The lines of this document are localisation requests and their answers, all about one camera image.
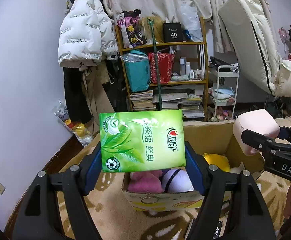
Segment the green tissue pack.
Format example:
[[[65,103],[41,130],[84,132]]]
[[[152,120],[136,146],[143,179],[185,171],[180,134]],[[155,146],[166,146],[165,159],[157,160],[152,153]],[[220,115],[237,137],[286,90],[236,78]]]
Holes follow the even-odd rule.
[[[100,114],[104,172],[142,172],[186,165],[181,110]]]

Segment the pink roll cake plush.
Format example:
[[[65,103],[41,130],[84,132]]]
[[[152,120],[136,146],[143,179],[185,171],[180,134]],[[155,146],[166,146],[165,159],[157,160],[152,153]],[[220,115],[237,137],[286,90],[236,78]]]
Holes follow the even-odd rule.
[[[265,109],[259,109],[238,116],[233,124],[233,134],[244,155],[254,155],[260,152],[242,142],[241,134],[246,129],[276,139],[280,132],[280,127]]]

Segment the black box labelled 40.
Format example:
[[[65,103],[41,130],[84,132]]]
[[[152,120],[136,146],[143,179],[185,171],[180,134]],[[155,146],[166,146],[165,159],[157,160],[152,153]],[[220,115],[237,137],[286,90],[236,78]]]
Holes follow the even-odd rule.
[[[164,23],[163,24],[163,39],[164,42],[182,42],[183,33],[180,22]]]

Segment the white haired plush doll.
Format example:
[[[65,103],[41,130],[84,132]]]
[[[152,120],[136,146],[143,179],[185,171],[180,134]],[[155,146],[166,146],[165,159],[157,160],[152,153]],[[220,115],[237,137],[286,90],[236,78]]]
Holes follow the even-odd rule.
[[[193,191],[194,187],[188,173],[182,168],[169,169],[162,177],[164,193]]]

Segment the beige hanging coat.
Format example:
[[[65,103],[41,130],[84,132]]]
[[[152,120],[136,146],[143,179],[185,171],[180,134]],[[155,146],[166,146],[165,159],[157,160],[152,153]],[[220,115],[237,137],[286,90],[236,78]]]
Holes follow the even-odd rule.
[[[88,109],[92,118],[85,125],[86,128],[95,134],[100,130],[100,113],[113,113],[114,109],[103,88],[104,83],[110,83],[106,64],[87,68],[82,73],[82,90]]]

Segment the pink purple plush toy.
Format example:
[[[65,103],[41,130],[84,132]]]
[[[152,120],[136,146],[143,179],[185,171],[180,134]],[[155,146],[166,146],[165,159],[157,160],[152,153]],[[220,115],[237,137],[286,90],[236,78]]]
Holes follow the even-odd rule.
[[[135,193],[163,193],[160,181],[162,170],[130,173],[129,192]]]

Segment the teal gift bag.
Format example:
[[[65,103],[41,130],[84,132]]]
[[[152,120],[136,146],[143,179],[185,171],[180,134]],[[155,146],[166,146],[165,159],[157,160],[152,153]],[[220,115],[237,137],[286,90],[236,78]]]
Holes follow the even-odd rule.
[[[141,51],[132,50],[120,58],[123,60],[126,75],[132,92],[142,92],[149,88],[150,63],[148,56]]]

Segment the open cardboard box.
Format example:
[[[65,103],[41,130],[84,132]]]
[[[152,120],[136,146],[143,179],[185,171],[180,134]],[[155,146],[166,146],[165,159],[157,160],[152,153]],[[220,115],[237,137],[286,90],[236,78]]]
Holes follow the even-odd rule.
[[[203,196],[207,193],[211,177],[208,164],[203,159],[205,153],[220,154],[228,158],[230,167],[243,166],[256,180],[264,171],[264,159],[258,153],[252,156],[243,154],[235,136],[234,122],[197,122],[184,126],[186,141],[186,167],[194,186],[193,191],[181,193],[134,193],[128,191],[130,175],[124,175],[122,192],[137,211],[168,212],[201,207]]]

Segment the yellow bear plush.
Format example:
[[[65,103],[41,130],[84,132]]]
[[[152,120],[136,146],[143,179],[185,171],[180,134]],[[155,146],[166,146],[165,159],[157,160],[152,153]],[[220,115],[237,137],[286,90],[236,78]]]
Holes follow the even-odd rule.
[[[229,161],[226,156],[219,155],[219,154],[204,153],[203,157],[205,158],[206,162],[209,165],[216,165],[218,168],[220,168],[224,172],[230,171]]]

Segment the clear plastic bag on shelf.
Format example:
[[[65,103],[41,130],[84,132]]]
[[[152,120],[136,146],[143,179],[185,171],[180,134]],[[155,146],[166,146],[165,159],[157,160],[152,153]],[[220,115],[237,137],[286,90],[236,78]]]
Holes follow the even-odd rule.
[[[203,42],[201,23],[196,7],[188,4],[180,5],[178,18],[187,41]]]

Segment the white puffer jacket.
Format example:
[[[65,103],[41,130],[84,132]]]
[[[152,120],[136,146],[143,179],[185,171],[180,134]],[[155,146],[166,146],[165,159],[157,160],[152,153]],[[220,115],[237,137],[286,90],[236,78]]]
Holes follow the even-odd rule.
[[[100,0],[74,0],[60,27],[58,63],[64,68],[97,66],[116,60],[113,24]]]

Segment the cream reclining chair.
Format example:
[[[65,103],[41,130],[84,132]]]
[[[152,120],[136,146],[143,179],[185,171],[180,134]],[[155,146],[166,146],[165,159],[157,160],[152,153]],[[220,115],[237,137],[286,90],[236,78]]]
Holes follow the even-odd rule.
[[[259,0],[228,0],[218,12],[241,73],[263,91],[291,98],[291,61],[283,60]]]

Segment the black tissue pack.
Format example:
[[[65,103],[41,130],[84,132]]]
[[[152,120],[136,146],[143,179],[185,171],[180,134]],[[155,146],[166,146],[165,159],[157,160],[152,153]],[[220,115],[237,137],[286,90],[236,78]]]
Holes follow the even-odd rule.
[[[192,219],[190,220],[190,223],[189,223],[189,226],[188,226],[188,228],[187,228],[187,231],[186,231],[186,234],[185,234],[185,236],[184,236],[184,239],[188,239],[188,236],[189,236],[189,234],[190,234],[190,231],[191,231],[191,228],[192,228],[192,226],[193,226],[193,223],[194,223],[194,219],[192,218]],[[220,233],[221,233],[222,225],[223,225],[222,221],[221,221],[221,220],[218,221],[218,224],[217,224],[217,226],[216,226],[216,230],[215,230],[215,232],[214,232],[213,239],[217,239],[217,238],[220,237]]]

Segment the stack of books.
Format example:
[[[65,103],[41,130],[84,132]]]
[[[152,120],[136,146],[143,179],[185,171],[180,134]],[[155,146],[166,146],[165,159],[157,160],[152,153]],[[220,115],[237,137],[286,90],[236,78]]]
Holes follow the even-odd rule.
[[[155,104],[152,102],[153,96],[153,90],[130,94],[133,111],[149,111],[156,109]]]

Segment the red gift bag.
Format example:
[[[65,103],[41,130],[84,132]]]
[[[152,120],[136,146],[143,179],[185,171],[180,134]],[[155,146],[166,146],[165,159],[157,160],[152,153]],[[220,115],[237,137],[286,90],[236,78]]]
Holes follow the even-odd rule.
[[[160,83],[167,84],[171,80],[173,64],[175,60],[175,54],[157,52],[158,65],[160,70]],[[150,63],[150,77],[153,84],[157,84],[156,66],[154,53],[148,54]]]

